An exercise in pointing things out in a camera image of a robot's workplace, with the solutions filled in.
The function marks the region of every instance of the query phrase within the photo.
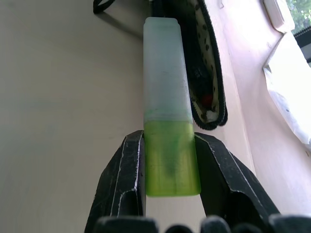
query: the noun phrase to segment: window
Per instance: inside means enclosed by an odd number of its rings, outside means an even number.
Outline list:
[[[295,22],[295,29],[292,33],[311,27],[311,0],[286,0],[288,8]]]

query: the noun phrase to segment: red spot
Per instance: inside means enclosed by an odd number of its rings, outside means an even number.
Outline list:
[[[213,102],[213,95],[212,94],[206,94],[201,99],[201,104],[203,107],[210,108],[212,106]]]

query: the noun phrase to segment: black strap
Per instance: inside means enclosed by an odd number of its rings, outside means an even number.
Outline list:
[[[93,2],[93,13],[94,14],[100,14],[105,9],[107,9],[115,0],[107,0],[103,4],[100,4],[103,0],[94,0]]]
[[[299,47],[304,47],[311,43],[311,26],[299,31],[294,35]]]

